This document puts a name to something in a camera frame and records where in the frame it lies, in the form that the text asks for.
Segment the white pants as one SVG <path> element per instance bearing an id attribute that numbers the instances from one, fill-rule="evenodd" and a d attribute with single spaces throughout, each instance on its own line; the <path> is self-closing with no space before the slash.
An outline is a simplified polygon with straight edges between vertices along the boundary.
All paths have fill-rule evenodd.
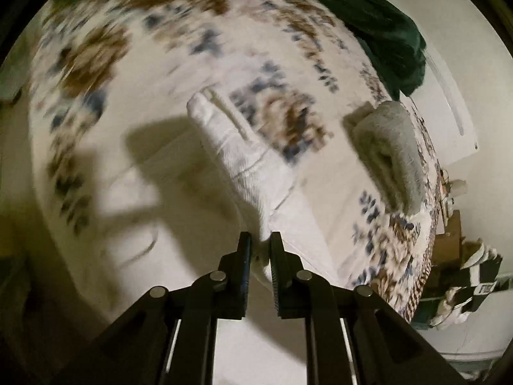
<path id="1" fill-rule="evenodd" d="M 336 283 L 329 248 L 295 170 L 215 88 L 194 94 L 187 112 L 236 205 L 243 229 L 251 234 L 251 267 L 257 279 L 271 283 L 269 242 L 271 234 L 278 232 L 284 248 L 299 255 L 304 267 Z"/>

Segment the brown wooden furniture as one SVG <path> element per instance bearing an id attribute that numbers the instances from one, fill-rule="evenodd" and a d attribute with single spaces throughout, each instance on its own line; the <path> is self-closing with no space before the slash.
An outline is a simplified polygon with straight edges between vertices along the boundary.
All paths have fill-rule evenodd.
<path id="1" fill-rule="evenodd" d="M 432 263 L 440 265 L 451 261 L 458 261 L 460 259 L 462 238 L 461 215 L 459 210 L 455 210 L 452 217 L 448 219 L 445 232 L 436 235 L 431 259 Z"/>

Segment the black and white garment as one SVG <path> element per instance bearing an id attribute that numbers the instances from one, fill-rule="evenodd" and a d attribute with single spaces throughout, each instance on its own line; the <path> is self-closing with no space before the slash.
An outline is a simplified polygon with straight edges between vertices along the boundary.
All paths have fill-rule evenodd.
<path id="1" fill-rule="evenodd" d="M 447 329 L 475 313 L 497 286 L 502 255 L 483 240 L 464 242 L 460 257 L 432 268 L 417 306 L 415 329 Z"/>

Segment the floral patterned bedspread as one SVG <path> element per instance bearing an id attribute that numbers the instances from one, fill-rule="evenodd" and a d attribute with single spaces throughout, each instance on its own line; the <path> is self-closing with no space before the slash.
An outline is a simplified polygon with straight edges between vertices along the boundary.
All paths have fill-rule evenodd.
<path id="1" fill-rule="evenodd" d="M 391 99 L 357 38 L 318 0 L 51 0 L 31 62 L 38 202 L 78 294 L 113 321 L 154 284 L 191 280 L 237 237 L 237 209 L 186 105 L 214 86 L 309 205 L 299 241 L 343 287 L 370 284 L 414 315 L 430 273 L 438 160 L 412 102 L 417 213 L 393 211 L 343 119 Z"/>

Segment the folded grey towel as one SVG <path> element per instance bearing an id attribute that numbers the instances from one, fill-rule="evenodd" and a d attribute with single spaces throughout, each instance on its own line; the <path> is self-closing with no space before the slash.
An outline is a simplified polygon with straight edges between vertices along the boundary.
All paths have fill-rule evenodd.
<path id="1" fill-rule="evenodd" d="M 424 170 L 414 126 L 402 103 L 385 101 L 356 109 L 347 119 L 362 163 L 391 212 L 412 216 L 425 195 Z"/>

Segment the dark green cloth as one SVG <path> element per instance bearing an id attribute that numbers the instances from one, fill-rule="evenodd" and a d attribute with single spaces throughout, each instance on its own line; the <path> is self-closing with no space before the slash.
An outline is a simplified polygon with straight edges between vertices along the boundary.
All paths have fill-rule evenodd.
<path id="1" fill-rule="evenodd" d="M 424 83 L 426 42 L 415 22 L 387 0 L 318 0 L 357 38 L 389 95 Z"/>

